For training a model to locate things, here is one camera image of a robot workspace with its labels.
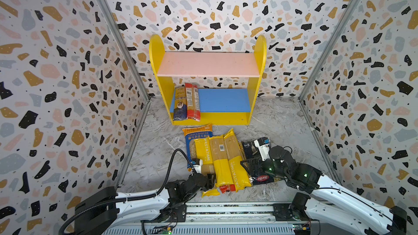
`marble floor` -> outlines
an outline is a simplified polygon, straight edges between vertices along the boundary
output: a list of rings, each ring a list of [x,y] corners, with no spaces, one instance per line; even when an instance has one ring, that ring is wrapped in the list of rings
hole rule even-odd
[[[185,151],[184,126],[170,123],[162,99],[152,99],[148,115],[130,164],[122,192],[158,189],[164,181],[167,166],[174,149]],[[325,174],[328,169],[306,123],[299,103],[294,99],[258,99],[248,126],[213,126],[213,135],[227,133],[233,127],[238,140],[252,140],[266,136],[272,145],[290,146],[297,162],[307,163]],[[185,180],[189,176],[186,161],[176,154],[169,181]],[[247,187],[219,196],[201,198],[201,191],[191,201],[292,201],[297,190],[284,181]]]

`pink shelf board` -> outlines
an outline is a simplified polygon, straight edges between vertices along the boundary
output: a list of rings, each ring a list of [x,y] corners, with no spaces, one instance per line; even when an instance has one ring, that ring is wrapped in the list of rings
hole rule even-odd
[[[158,76],[259,77],[253,53],[165,52]]]

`terrazzo patterned wall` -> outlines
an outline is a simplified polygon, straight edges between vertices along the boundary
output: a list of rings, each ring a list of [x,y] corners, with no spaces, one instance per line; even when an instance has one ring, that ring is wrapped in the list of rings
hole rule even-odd
[[[56,235],[115,185],[144,104],[95,0],[0,7],[0,233]]]
[[[107,0],[150,96],[160,96],[149,62],[152,34],[166,51],[252,52],[267,39],[259,96],[299,96],[350,0]],[[174,78],[201,88],[246,88],[248,78]]]
[[[405,209],[408,234],[418,230],[417,8],[361,0],[303,100],[344,186]]]

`toy shelf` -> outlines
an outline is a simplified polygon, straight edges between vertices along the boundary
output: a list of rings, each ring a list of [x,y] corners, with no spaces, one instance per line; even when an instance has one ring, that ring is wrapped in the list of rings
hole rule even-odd
[[[150,39],[150,62],[173,125],[248,125],[251,121],[265,60],[266,40],[259,36],[254,53],[165,52],[159,35]],[[199,89],[200,121],[173,121],[172,77],[248,77],[247,88]]]

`blue shelf board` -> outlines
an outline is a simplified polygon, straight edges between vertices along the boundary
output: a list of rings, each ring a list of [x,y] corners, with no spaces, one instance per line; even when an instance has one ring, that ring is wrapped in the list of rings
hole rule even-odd
[[[174,95],[170,112],[174,111]],[[251,112],[245,88],[202,88],[199,89],[199,100],[200,112]]]

